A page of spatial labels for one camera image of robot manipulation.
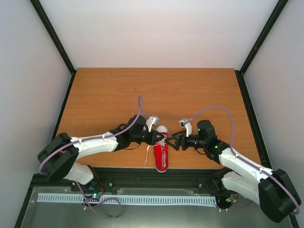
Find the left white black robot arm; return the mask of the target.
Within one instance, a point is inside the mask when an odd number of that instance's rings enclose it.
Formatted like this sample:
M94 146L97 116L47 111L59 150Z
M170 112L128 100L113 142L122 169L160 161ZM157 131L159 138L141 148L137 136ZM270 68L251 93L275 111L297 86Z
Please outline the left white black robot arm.
M69 137L67 133L57 135L39 154L39 172L49 181L67 179L83 185L88 191L98 188L99 179L89 165L77 160L102 152L126 150L131 143L145 143L154 147L155 165L160 172L167 166L167 145L169 130L157 125L158 117L134 116L127 124L120 124L104 134L91 137Z

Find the red canvas sneaker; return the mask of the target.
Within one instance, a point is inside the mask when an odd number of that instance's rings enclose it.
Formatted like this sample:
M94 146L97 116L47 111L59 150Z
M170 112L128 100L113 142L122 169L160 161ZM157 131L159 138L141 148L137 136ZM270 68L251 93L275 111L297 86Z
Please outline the red canvas sneaker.
M154 158L155 158L155 168L158 172L163 173L163 172L167 171L168 166L169 166L168 144L166 143L165 140L170 137L170 133L169 133L168 128L165 125L157 126L156 131L161 133L164 136L153 147Z

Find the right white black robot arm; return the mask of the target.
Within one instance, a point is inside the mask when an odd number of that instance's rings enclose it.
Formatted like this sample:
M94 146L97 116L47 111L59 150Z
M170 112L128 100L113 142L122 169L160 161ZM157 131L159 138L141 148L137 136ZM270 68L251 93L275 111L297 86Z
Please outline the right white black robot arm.
M256 203L273 222L299 214L301 199L288 174L259 165L237 152L230 144L218 139L209 120L197 123L198 134L192 133L187 119L180 121L183 131L166 139L175 150L189 147L203 149L206 156L223 166L213 184L219 191L230 190Z

